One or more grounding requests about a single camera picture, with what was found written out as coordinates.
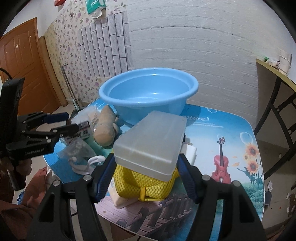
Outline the clear plastic bag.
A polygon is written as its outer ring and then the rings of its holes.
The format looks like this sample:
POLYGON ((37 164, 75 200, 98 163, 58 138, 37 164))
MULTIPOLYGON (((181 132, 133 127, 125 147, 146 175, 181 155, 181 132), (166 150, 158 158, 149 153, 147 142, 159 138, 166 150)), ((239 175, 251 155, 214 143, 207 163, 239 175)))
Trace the clear plastic bag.
POLYGON ((78 162, 88 161, 95 155, 95 151, 80 138, 74 138, 68 146, 58 152, 59 158, 68 160, 75 157, 78 162))

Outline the black label packet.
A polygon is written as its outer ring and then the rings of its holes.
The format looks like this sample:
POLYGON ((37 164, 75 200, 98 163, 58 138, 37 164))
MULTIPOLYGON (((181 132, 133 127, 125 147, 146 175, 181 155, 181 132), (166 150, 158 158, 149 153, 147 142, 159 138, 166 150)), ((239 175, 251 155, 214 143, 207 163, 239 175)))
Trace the black label packet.
POLYGON ((91 125, 89 124, 89 121, 84 121, 78 124, 79 130, 71 134, 67 137, 63 137, 63 143, 65 145, 69 145, 74 138, 81 138, 82 140, 86 140, 87 138, 93 136, 93 130, 91 128, 91 125))

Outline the tan plush toy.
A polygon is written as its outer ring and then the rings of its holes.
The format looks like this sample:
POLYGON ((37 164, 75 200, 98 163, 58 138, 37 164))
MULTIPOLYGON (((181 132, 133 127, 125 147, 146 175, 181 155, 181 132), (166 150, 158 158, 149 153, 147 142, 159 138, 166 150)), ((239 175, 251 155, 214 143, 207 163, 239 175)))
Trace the tan plush toy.
POLYGON ((94 140, 102 147, 111 146, 119 132, 118 116, 109 105, 106 105, 99 114, 98 124, 94 131, 94 140))

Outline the yellow mesh bag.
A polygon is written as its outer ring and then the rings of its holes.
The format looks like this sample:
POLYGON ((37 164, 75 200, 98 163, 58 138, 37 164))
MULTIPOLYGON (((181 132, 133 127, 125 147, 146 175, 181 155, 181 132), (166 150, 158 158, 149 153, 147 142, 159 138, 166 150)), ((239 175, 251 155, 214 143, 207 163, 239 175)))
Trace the yellow mesh bag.
POLYGON ((125 199, 136 198, 138 201, 147 202, 166 199, 179 176, 178 170, 175 169, 171 179, 165 182, 117 165, 113 178, 119 196, 125 199))

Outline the translucent plastic box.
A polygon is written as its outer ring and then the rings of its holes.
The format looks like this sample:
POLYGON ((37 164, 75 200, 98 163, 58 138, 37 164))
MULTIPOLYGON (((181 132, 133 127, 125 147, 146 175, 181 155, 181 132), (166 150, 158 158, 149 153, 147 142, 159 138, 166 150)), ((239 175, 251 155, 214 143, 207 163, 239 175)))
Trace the translucent plastic box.
POLYGON ((114 142, 116 163, 168 182, 176 168, 186 125, 183 116, 152 111, 114 142))

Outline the brown wooden door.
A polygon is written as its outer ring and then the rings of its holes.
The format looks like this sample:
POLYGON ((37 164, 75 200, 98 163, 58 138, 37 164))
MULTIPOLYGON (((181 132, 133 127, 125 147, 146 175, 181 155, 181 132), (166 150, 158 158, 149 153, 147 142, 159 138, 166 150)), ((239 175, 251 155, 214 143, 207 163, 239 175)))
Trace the brown wooden door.
POLYGON ((1 38, 1 68, 25 78, 18 115, 53 113, 61 104, 49 80, 38 46, 37 19, 28 20, 1 38))

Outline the white power adapter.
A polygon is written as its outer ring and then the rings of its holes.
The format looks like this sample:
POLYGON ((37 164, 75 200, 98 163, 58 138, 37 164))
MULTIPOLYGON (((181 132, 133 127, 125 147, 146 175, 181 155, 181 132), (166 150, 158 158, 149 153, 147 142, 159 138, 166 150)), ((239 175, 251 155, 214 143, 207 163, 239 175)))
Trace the white power adapter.
POLYGON ((194 165, 195 163, 197 157, 196 152, 197 148, 193 146, 193 144, 190 142, 190 139, 185 138, 185 141, 182 143, 180 153, 185 155, 191 165, 194 165))

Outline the blue plastic basin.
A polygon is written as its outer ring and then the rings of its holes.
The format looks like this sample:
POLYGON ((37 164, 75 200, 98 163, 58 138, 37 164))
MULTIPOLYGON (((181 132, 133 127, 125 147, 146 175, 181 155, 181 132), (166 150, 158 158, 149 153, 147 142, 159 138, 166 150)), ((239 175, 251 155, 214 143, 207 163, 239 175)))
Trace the blue plastic basin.
POLYGON ((187 99, 198 92, 197 79, 171 68, 142 68, 116 75, 98 91, 106 104, 115 108, 119 118, 135 125, 152 111, 179 115, 187 99))

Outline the white paper cup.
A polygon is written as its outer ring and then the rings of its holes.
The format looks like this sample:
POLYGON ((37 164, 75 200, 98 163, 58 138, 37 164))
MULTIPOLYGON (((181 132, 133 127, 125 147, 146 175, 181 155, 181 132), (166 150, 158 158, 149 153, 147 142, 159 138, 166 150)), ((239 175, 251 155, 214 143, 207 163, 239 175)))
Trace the white paper cup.
POLYGON ((286 51, 282 50, 280 53, 279 61, 280 73, 284 74, 285 76, 288 76, 292 64, 292 54, 289 54, 286 51))

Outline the white wall hook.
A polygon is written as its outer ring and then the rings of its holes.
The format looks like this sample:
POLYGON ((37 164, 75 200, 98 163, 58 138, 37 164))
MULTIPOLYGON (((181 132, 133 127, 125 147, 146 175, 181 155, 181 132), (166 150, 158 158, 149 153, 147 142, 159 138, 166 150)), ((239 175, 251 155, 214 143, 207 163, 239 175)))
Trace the white wall hook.
POLYGON ((90 175, 96 166, 101 166, 106 160, 104 156, 94 156, 88 161, 78 161, 76 157, 68 159, 68 164, 71 166, 72 171, 78 175, 90 175))

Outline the red wall box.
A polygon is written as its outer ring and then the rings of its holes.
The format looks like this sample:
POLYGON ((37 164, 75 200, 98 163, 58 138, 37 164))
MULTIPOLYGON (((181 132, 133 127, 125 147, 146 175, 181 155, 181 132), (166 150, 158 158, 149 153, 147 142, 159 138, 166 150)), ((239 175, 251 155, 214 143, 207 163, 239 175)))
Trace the red wall box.
POLYGON ((61 6, 63 3, 65 3, 66 0, 55 0, 54 6, 61 6))

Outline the side table black frame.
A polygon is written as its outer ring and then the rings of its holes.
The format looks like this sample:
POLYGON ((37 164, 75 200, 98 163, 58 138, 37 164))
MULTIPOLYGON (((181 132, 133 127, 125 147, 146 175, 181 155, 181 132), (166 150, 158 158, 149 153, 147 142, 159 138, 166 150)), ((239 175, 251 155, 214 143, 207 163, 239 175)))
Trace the side table black frame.
POLYGON ((280 127, 288 144, 288 151, 279 159, 278 162, 276 162, 267 172, 264 173, 264 179, 267 179, 270 176, 272 176, 276 171, 278 171, 286 162, 290 161, 292 157, 295 155, 295 141, 292 140, 292 134, 295 133, 295 125, 292 125, 288 128, 280 115, 280 112, 284 110, 286 107, 288 107, 288 105, 295 106, 295 83, 286 75, 280 73, 279 70, 268 65, 266 62, 262 60, 256 59, 256 64, 274 74, 276 76, 276 80, 269 102, 254 130, 254 133, 259 133, 263 124, 267 120, 269 113, 273 112, 278 123, 280 124, 280 127), (284 102, 282 102, 279 106, 275 106, 274 103, 282 84, 290 88, 293 91, 293 94, 290 97, 288 97, 284 102))

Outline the green tissue pack on wall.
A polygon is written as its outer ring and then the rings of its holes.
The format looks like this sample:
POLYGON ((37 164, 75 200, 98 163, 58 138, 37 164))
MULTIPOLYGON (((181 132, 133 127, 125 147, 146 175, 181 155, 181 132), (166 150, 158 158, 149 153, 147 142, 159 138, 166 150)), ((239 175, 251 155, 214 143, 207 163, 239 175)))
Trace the green tissue pack on wall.
POLYGON ((102 16, 102 10, 106 9, 105 0, 86 0, 86 9, 88 15, 97 19, 102 16))

